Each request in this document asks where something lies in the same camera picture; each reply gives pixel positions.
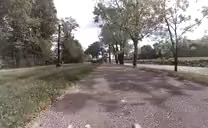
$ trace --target tree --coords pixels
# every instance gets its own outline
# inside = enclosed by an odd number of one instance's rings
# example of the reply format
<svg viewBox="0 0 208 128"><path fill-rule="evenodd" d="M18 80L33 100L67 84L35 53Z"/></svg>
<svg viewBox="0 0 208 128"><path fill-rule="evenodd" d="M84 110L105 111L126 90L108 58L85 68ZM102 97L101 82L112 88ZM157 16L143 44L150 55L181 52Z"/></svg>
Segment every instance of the tree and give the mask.
<svg viewBox="0 0 208 128"><path fill-rule="evenodd" d="M115 55L116 63L124 64L124 55L126 46L128 46L127 34L119 31L114 26L105 24L101 29L100 40L108 46L109 57L111 57L112 52Z"/></svg>
<svg viewBox="0 0 208 128"><path fill-rule="evenodd" d="M102 28L100 35L102 40L108 44L109 49L112 49L116 63L124 64L124 50L129 35L123 30L124 21L119 19L120 14L118 13L118 9L105 7L102 3L99 3L93 13L95 15L95 23L100 23L99 26Z"/></svg>
<svg viewBox="0 0 208 128"><path fill-rule="evenodd" d="M78 40L74 39L73 31L79 27L72 17L61 20L62 22L62 60L65 63L79 63L83 60L83 49Z"/></svg>
<svg viewBox="0 0 208 128"><path fill-rule="evenodd" d="M155 59L156 52L150 45L144 45L140 49L140 59Z"/></svg>
<svg viewBox="0 0 208 128"><path fill-rule="evenodd" d="M103 55L103 44L101 42L94 42L93 44L89 45L88 48L85 50L85 54L92 55L92 58L98 59L99 55Z"/></svg>
<svg viewBox="0 0 208 128"><path fill-rule="evenodd" d="M174 57L175 68L177 71L178 65L178 44L183 39L184 34L193 31L198 27L205 18L208 18L208 7L202 7L201 18L193 18L187 13L190 2L188 0L162 0L162 10L159 11L164 16L166 30L169 33L172 43L172 53Z"/></svg>
<svg viewBox="0 0 208 128"><path fill-rule="evenodd" d="M9 66L43 64L56 21L53 0L0 0L0 56Z"/></svg>
<svg viewBox="0 0 208 128"><path fill-rule="evenodd" d="M161 59L163 57L170 58L171 55L171 48L172 45L169 41L159 41L158 43L153 44L154 50L156 52L156 56L160 57Z"/></svg>
<svg viewBox="0 0 208 128"><path fill-rule="evenodd" d="M162 20L156 12L158 2L155 0L112 0L109 5L101 1L97 7L99 15L107 23L114 24L128 33L134 45L133 66L136 67L138 42L151 34ZM110 10L115 11L114 16L107 13Z"/></svg>

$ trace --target lawn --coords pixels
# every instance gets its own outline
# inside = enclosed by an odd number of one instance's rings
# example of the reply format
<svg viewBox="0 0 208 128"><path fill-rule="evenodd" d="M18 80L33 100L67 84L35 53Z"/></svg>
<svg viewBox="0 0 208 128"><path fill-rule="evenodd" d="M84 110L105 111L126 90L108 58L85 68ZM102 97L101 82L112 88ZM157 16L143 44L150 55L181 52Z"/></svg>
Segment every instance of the lawn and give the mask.
<svg viewBox="0 0 208 128"><path fill-rule="evenodd" d="M63 90L96 66L89 64L0 71L0 128L21 128Z"/></svg>

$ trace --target grass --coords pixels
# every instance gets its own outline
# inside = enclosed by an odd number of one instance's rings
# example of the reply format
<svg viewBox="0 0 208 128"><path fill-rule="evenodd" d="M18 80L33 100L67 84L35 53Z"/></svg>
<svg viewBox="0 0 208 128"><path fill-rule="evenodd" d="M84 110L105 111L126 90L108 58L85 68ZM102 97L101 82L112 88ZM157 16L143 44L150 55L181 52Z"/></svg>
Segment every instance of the grass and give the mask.
<svg viewBox="0 0 208 128"><path fill-rule="evenodd" d="M93 65L26 68L0 72L0 128L24 127Z"/></svg>
<svg viewBox="0 0 208 128"><path fill-rule="evenodd" d="M204 86L208 86L208 75L200 75L194 73L181 73L181 72L174 72L169 70L163 69L153 69L153 68L140 68L141 70L156 72L156 73L163 73L167 76L176 77L179 80L190 80L197 83L200 83Z"/></svg>

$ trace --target tree trunk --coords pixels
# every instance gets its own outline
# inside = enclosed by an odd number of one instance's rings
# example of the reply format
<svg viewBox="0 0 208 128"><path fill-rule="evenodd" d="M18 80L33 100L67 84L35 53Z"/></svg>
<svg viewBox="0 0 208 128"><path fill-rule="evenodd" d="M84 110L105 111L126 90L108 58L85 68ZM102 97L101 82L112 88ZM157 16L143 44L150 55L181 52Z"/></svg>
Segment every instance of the tree trunk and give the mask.
<svg viewBox="0 0 208 128"><path fill-rule="evenodd" d="M137 54L138 54L138 40L134 40L134 58L133 58L133 67L137 67Z"/></svg>
<svg viewBox="0 0 208 128"><path fill-rule="evenodd" d="M117 55L117 53L115 53L115 61L116 61L116 64L119 64L119 60L118 60L118 55Z"/></svg>
<svg viewBox="0 0 208 128"><path fill-rule="evenodd" d="M124 53L123 52L121 52L119 55L118 55L118 60L119 60L119 63L121 64L121 65L123 65L124 64Z"/></svg>
<svg viewBox="0 0 208 128"><path fill-rule="evenodd" d="M116 42L116 52L115 52L115 60L116 64L119 64L119 48L118 48L118 43Z"/></svg>
<svg viewBox="0 0 208 128"><path fill-rule="evenodd" d="M174 71L178 71L178 41L176 40L175 56L174 56Z"/></svg>

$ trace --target grassy verge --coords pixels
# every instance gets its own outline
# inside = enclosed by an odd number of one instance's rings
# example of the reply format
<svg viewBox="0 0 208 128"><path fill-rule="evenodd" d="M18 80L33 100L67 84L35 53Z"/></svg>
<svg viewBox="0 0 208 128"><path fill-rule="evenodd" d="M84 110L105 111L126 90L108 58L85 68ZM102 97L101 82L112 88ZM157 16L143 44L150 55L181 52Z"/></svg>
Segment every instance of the grassy verge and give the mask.
<svg viewBox="0 0 208 128"><path fill-rule="evenodd" d="M156 73L162 73L167 76L176 77L180 80L190 80L202 85L208 86L208 76L207 75L199 75L194 73L181 73L181 72L174 72L169 70L163 69L152 69L152 68L140 68L141 70L151 71Z"/></svg>
<svg viewBox="0 0 208 128"><path fill-rule="evenodd" d="M90 73L92 65L67 65L0 72L0 127L19 128L63 90Z"/></svg>

